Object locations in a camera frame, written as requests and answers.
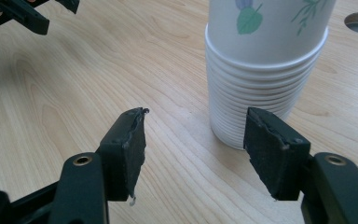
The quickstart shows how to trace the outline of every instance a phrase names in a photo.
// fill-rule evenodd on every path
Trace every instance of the stack of paper cups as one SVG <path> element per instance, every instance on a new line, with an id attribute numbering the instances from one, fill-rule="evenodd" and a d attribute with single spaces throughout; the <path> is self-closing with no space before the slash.
<path id="1" fill-rule="evenodd" d="M 335 2 L 210 1 L 210 122 L 222 142 L 243 149 L 248 106 L 287 118 L 323 48 Z"/>

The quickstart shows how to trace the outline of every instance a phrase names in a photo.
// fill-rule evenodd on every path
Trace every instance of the black metal bracket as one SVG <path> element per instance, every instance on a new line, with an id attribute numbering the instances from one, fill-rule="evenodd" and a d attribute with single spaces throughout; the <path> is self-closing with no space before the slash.
<path id="1" fill-rule="evenodd" d="M 14 203 L 0 191 L 0 224 L 109 223 L 107 201 L 135 197 L 145 161 L 145 114 L 124 112 L 95 153 L 80 153 L 62 167 L 60 180 Z"/>
<path id="2" fill-rule="evenodd" d="M 358 167 L 333 153 L 310 155 L 310 142 L 274 114 L 249 107 L 244 148 L 271 196 L 301 205 L 306 223 L 358 224 Z"/>
<path id="3" fill-rule="evenodd" d="M 36 0 L 30 3 L 26 0 L 0 0 L 0 12 L 3 12 L 3 15 L 0 17 L 0 25 L 7 21 L 15 20 L 36 34 L 46 35 L 48 33 L 49 20 L 34 10 L 34 8 L 47 1 Z M 56 1 L 76 14 L 79 0 Z"/>

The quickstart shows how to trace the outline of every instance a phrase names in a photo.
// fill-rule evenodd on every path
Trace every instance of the light wood surface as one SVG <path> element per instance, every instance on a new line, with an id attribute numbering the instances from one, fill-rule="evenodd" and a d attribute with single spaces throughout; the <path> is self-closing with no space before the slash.
<path id="1" fill-rule="evenodd" d="M 299 202 L 275 202 L 245 151 L 212 133 L 204 59 L 208 1 L 50 1 L 47 36 L 0 27 L 0 190 L 17 200 L 59 179 L 66 159 L 94 151 L 124 111 L 142 106 L 146 161 L 137 203 L 109 203 L 111 223 L 303 223 Z M 324 51 L 287 122 L 311 153 L 358 165 L 358 34 L 338 0 Z"/>

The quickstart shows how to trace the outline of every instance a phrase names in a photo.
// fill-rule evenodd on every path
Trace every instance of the wooden table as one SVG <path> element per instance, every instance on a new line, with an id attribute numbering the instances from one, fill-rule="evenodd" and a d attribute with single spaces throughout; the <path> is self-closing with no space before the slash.
<path id="1" fill-rule="evenodd" d="M 59 179 L 69 157 L 94 151 L 138 106 L 146 161 L 137 203 L 109 203 L 112 223 L 301 223 L 300 202 L 275 202 L 245 151 L 211 131 L 204 59 L 208 1 L 50 1 L 47 36 L 0 27 L 0 190 L 12 201 Z M 287 122 L 311 153 L 358 165 L 358 34 L 338 0 L 330 35 Z"/>

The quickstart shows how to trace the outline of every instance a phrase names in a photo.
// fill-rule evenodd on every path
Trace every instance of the wood grain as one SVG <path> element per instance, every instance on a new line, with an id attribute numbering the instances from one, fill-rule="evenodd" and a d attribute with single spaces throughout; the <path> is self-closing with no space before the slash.
<path id="1" fill-rule="evenodd" d="M 244 151 L 208 117 L 208 1 L 82 1 L 76 15 L 38 8 L 47 36 L 0 27 L 0 189 L 12 201 L 58 180 L 63 162 L 94 151 L 124 111 L 148 107 L 137 203 L 110 203 L 112 223 L 303 223 L 300 202 L 274 202 Z M 312 153 L 358 165 L 358 34 L 337 1 L 324 51 L 287 120 Z"/>

